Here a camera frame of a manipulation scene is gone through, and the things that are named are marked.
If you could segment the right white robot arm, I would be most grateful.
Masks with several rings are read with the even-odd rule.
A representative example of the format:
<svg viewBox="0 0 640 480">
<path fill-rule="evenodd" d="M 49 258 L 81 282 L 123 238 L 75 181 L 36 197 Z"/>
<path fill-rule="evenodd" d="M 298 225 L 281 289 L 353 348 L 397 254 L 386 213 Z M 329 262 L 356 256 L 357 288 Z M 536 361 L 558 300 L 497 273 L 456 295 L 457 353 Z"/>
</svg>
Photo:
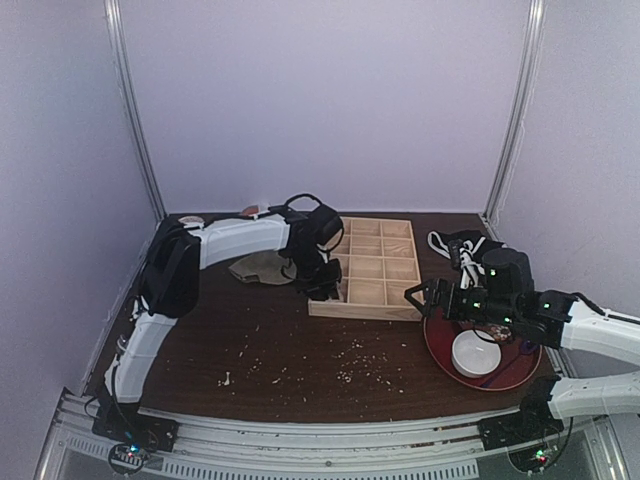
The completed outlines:
<svg viewBox="0 0 640 480">
<path fill-rule="evenodd" d="M 483 345 L 521 339 L 638 365 L 638 318 L 604 309 L 580 292 L 536 290 L 528 256 L 478 231 L 432 231 L 427 243 L 460 278 L 431 279 L 405 291 L 424 323 L 438 315 L 468 324 Z M 493 450 L 540 439 L 548 430 L 562 432 L 576 417 L 638 410 L 638 372 L 588 379 L 553 375 L 534 381 L 518 411 L 485 418 L 478 428 L 484 448 Z"/>
</svg>

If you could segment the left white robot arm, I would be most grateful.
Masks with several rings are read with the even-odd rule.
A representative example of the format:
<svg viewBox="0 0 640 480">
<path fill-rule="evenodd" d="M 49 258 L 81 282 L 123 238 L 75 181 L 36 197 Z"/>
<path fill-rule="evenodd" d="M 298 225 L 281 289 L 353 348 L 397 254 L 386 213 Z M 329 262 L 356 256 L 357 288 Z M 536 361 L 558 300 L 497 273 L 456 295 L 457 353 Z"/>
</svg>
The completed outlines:
<svg viewBox="0 0 640 480">
<path fill-rule="evenodd" d="M 95 432 L 126 441 L 152 430 L 152 418 L 138 412 L 143 387 L 170 330 L 197 306 L 202 271 L 229 259 L 274 252 L 294 266 L 299 292 L 312 300 L 335 299 L 342 270 L 330 242 L 345 232 L 339 214 L 322 201 L 308 212 L 286 201 L 208 221 L 165 218 L 147 251 L 134 297 L 133 330 L 118 340 L 97 395 Z"/>
</svg>

